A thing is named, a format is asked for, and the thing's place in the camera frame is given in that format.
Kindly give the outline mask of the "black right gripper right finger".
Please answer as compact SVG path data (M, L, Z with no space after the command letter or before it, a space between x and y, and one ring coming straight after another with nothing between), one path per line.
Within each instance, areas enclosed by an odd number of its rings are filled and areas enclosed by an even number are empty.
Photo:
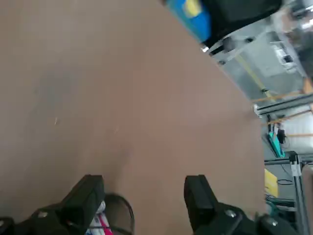
M296 235L278 216L263 214L251 220L238 207L221 203L204 175L188 175L184 200L194 235Z

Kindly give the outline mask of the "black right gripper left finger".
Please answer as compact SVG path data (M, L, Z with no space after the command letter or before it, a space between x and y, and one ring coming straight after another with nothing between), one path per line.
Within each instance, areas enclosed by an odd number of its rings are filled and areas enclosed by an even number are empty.
M87 174L56 204L34 211L28 219L16 223L0 218L2 235L84 235L105 197L101 175Z

